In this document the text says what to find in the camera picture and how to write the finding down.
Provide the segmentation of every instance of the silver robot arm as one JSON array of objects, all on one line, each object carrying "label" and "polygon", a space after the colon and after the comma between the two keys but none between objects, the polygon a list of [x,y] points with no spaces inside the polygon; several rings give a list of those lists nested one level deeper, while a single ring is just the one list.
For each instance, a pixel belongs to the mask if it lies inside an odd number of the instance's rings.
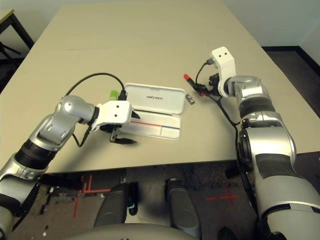
[{"label": "silver robot arm", "polygon": [[219,70],[218,91],[235,97],[241,117],[239,154],[253,167],[258,215],[270,237],[320,239],[320,195],[294,170],[294,140],[261,80],[237,76],[235,61],[225,47],[211,58]]},{"label": "silver robot arm", "polygon": [[13,228],[14,217],[20,217],[32,205],[40,178],[56,153],[72,136],[77,123],[87,124],[92,131],[105,125],[115,126],[113,129],[116,129],[129,123],[131,116],[132,107],[126,100],[94,106],[78,96],[63,97],[54,113],[41,121],[20,150],[0,170],[2,235],[6,237]]}]

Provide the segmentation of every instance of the beige table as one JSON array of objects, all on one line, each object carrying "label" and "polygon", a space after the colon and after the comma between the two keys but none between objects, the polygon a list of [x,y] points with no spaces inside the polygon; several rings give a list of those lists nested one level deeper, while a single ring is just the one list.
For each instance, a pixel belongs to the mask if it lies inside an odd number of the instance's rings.
[{"label": "beige table", "polygon": [[[184,73],[195,76],[221,46],[234,56],[239,75],[262,78],[298,153],[319,151],[319,118],[222,0],[119,1],[65,5],[46,28],[0,95],[0,167],[59,98],[95,72],[115,74],[125,83],[182,88],[196,103],[185,102],[180,140],[127,135],[138,144],[118,145],[97,131],[82,148],[70,139],[49,173],[235,159],[233,128],[214,102],[196,96],[183,79]],[[200,82],[216,72],[206,67]],[[73,93],[98,104],[119,89],[113,79],[99,76]],[[239,120],[235,100],[223,104]],[[78,138],[85,129],[76,127]]]}]

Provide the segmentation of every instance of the cable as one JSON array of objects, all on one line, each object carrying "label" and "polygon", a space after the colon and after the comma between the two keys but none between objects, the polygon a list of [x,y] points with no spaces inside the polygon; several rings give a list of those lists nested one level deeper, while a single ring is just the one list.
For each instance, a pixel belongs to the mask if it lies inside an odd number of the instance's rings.
[{"label": "cable", "polygon": [[115,75],[111,74],[111,73],[107,73],[107,72],[97,72],[97,73],[93,73],[93,74],[90,74],[88,76],[85,76],[84,78],[82,78],[81,80],[79,80],[75,85],[73,85],[70,90],[65,94],[65,96],[68,96],[79,84],[81,84],[82,82],[84,82],[85,80],[89,79],[89,78],[92,78],[94,76],[99,76],[99,75],[106,75],[106,76],[110,76],[112,78],[114,78],[115,80],[117,80],[121,87],[122,87],[122,91],[125,91],[125,86],[124,84],[122,83],[122,81]]},{"label": "cable", "polygon": [[205,65],[211,65],[211,64],[214,64],[215,61],[212,59],[212,58],[209,58],[207,61],[205,61],[204,64],[202,64],[202,66],[200,67],[198,73],[196,74],[196,77],[195,77],[195,84],[198,86],[198,76],[200,74],[200,72],[202,71],[202,69],[204,68]]},{"label": "cable", "polygon": [[82,139],[81,143],[79,143],[76,135],[75,135],[74,133],[72,134],[72,137],[74,138],[75,143],[77,144],[77,146],[78,146],[79,148],[81,148],[81,147],[84,145],[85,141],[87,140],[87,137],[88,137],[89,134],[90,134],[91,129],[92,129],[92,127],[91,127],[91,126],[88,126],[88,128],[86,129],[86,131],[85,131],[85,133],[84,133],[84,136],[83,136],[83,139]]},{"label": "cable", "polygon": [[[88,76],[85,76],[84,78],[80,79],[75,85],[73,85],[73,86],[69,89],[69,91],[67,91],[67,93],[66,93],[64,96],[68,96],[79,84],[81,84],[81,83],[84,82],[85,80],[87,80],[87,79],[89,79],[89,78],[92,78],[92,77],[94,77],[94,76],[100,76],[100,75],[110,76],[110,77],[114,78],[115,80],[117,80],[117,81],[120,83],[121,87],[122,87],[122,91],[121,91],[121,93],[120,93],[120,95],[119,95],[119,100],[125,100],[125,99],[127,98],[127,97],[126,97],[125,86],[124,86],[124,84],[122,83],[122,81],[121,81],[117,76],[115,76],[115,75],[113,75],[113,74],[111,74],[111,73],[107,73],[107,72],[97,72],[97,73],[93,73],[93,74],[90,74],[90,75],[88,75]],[[82,139],[81,143],[80,143],[79,140],[77,139],[76,135],[75,135],[74,133],[72,134],[72,137],[73,137],[73,139],[75,140],[75,143],[77,144],[77,146],[78,146],[79,148],[81,148],[81,147],[84,145],[85,141],[87,140],[87,137],[88,137],[89,134],[90,134],[91,129],[92,129],[91,126],[89,126],[89,127],[87,128],[87,130],[86,130],[85,133],[84,133],[84,136],[83,136],[83,139]]]},{"label": "cable", "polygon": [[217,105],[218,107],[220,108],[220,110],[223,112],[224,116],[226,117],[226,119],[229,121],[229,123],[233,126],[234,130],[235,130],[235,140],[234,140],[234,145],[235,145],[235,152],[236,152],[236,164],[237,164],[237,167],[239,169],[239,172],[240,172],[240,177],[241,177],[241,181],[242,181],[242,184],[243,184],[243,187],[244,187],[244,190],[249,198],[249,201],[255,211],[255,213],[257,214],[257,216],[259,215],[258,214],[258,206],[257,206],[257,201],[256,201],[256,197],[255,197],[255,193],[253,191],[253,188],[252,188],[252,185],[249,181],[249,178],[248,178],[248,175],[246,174],[241,162],[240,162],[240,157],[239,157],[239,149],[238,149],[238,128],[237,128],[237,125],[240,123],[240,122],[237,122],[237,123],[234,123],[228,113],[226,112],[226,110],[224,109],[222,103],[221,103],[221,99],[222,99],[222,96],[216,100],[214,99],[212,96],[209,96],[207,95],[207,97],[209,97],[210,99],[212,99]]},{"label": "cable", "polygon": [[200,74],[200,72],[202,71],[202,69],[204,68],[204,66],[207,65],[207,63],[205,62],[204,64],[202,64],[202,66],[200,67],[198,73],[196,74],[196,77],[195,77],[195,84],[198,86],[198,76]]}]

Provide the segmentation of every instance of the red line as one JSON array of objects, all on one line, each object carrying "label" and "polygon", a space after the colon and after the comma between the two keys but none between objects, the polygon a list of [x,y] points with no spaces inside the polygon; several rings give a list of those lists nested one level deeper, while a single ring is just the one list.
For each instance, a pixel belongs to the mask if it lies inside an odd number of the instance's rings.
[{"label": "red line", "polygon": [[78,210],[78,195],[75,196],[75,201],[74,201],[74,210],[73,210],[73,218],[75,219],[77,216],[77,210]]},{"label": "red line", "polygon": [[[226,188],[226,191],[228,192],[228,196],[231,196],[230,194],[230,187],[228,184],[225,185],[225,188]],[[230,199],[230,203],[231,205],[234,205],[234,202],[232,201],[232,198],[229,198]]]},{"label": "red line", "polygon": [[236,199],[238,198],[239,195],[225,195],[225,196],[209,196],[205,198],[200,198],[200,199],[193,199],[194,202],[203,200],[203,201],[214,201],[214,200],[227,200],[227,199]]},{"label": "red line", "polygon": [[83,193],[84,194],[96,194],[96,193],[105,193],[105,192],[110,192],[111,189],[105,188],[105,189],[97,189],[97,190],[87,190],[87,183],[85,182],[83,185]]},{"label": "red line", "polygon": [[153,123],[146,123],[146,122],[140,122],[140,121],[130,121],[131,123],[134,124],[145,124],[145,125],[151,125],[151,126],[157,126],[157,127],[162,127],[162,125],[159,124],[153,124]]},{"label": "red line", "polygon": [[111,189],[97,189],[97,190],[86,190],[83,193],[85,194],[96,194],[96,193],[105,193],[105,192],[110,192]]},{"label": "red line", "polygon": [[89,177],[89,186],[88,186],[88,190],[89,190],[89,191],[91,190],[91,184],[92,184],[92,175],[90,174],[90,177]]}]

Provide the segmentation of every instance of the table leg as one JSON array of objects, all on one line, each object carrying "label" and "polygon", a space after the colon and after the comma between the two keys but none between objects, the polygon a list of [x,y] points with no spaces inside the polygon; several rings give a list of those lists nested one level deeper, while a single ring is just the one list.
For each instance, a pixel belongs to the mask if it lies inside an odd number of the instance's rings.
[{"label": "table leg", "polygon": [[19,34],[20,38],[22,38],[28,48],[31,49],[35,42],[31,39],[27,31],[24,29],[24,27],[21,25],[18,18],[14,14],[11,14],[10,19],[12,20],[12,27],[14,28],[14,30]]}]

